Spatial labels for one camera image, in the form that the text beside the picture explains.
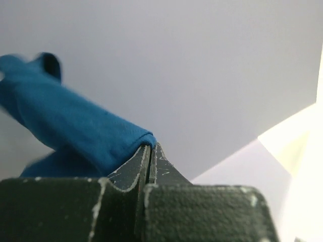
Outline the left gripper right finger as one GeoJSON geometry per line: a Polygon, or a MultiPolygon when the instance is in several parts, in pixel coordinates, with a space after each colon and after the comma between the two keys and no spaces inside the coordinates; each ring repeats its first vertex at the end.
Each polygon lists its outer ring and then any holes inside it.
{"type": "Polygon", "coordinates": [[[135,234],[142,241],[278,241],[267,201],[249,186],[187,181],[156,145],[142,146],[135,234]]]}

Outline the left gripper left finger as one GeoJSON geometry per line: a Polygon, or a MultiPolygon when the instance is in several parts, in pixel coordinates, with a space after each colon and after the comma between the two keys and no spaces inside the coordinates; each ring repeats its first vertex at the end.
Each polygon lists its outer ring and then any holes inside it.
{"type": "Polygon", "coordinates": [[[1,181],[1,241],[141,241],[151,149],[107,177],[1,181]]]}

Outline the dark blue t-shirt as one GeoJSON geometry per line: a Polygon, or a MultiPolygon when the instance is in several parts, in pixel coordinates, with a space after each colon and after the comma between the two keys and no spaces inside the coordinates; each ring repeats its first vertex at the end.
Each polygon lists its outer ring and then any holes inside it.
{"type": "Polygon", "coordinates": [[[1,107],[53,149],[21,177],[104,177],[140,146],[156,145],[150,131],[63,86],[60,63],[51,53],[31,62],[3,55],[1,72],[1,107]]]}

